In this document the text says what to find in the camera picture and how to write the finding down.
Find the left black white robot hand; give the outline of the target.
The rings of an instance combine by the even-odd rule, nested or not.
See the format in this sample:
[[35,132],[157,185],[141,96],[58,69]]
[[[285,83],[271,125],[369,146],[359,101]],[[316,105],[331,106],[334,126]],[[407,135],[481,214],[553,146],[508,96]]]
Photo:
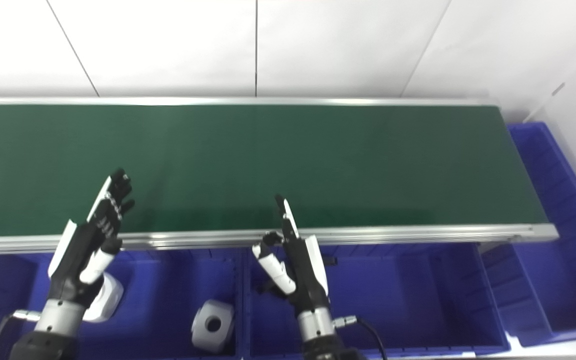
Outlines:
[[51,260],[46,298],[88,309],[102,289],[103,272],[119,253],[119,232],[135,201],[131,179],[119,167],[104,181],[86,221],[69,221]]

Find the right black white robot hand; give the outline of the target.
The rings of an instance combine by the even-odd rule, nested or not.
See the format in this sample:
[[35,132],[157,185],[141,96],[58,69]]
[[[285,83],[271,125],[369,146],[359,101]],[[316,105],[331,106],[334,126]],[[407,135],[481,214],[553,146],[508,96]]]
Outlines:
[[266,232],[251,251],[276,289],[294,308],[294,315],[330,309],[329,285],[317,237],[303,237],[290,203],[281,194],[274,200],[279,209],[281,232]]

